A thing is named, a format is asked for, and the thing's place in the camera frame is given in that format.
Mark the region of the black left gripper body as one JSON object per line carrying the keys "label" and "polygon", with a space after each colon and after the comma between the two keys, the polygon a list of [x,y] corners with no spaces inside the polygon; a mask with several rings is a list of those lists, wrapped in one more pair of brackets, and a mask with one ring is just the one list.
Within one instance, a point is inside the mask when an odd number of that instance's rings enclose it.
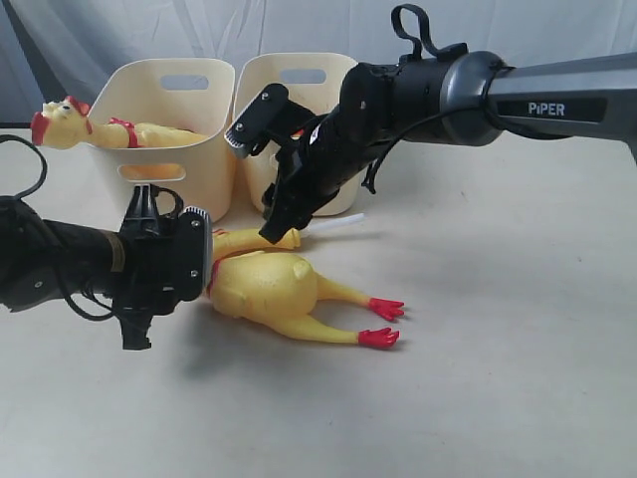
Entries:
{"label": "black left gripper body", "polygon": [[126,218],[118,231],[125,265],[111,294],[120,319],[149,319],[173,312],[187,299],[187,237],[182,218]]}

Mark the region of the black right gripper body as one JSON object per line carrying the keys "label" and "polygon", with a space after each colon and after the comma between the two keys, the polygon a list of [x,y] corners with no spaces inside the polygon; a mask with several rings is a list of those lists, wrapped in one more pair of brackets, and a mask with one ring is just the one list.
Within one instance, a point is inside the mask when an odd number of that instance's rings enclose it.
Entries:
{"label": "black right gripper body", "polygon": [[384,137],[360,141],[349,135],[339,109],[309,120],[281,148],[299,154],[299,179],[305,178],[325,193],[340,189],[376,160],[388,145]]}

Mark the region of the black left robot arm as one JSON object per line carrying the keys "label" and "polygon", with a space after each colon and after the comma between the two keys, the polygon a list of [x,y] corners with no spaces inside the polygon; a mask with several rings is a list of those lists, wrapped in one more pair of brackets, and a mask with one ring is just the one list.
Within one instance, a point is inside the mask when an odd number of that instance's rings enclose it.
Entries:
{"label": "black left robot arm", "polygon": [[117,319],[124,349],[149,349],[152,319],[200,290],[198,273],[176,255],[185,220],[159,212],[162,191],[138,184],[116,232],[46,220],[23,199],[2,197],[2,305],[17,313],[63,300],[91,322]]}

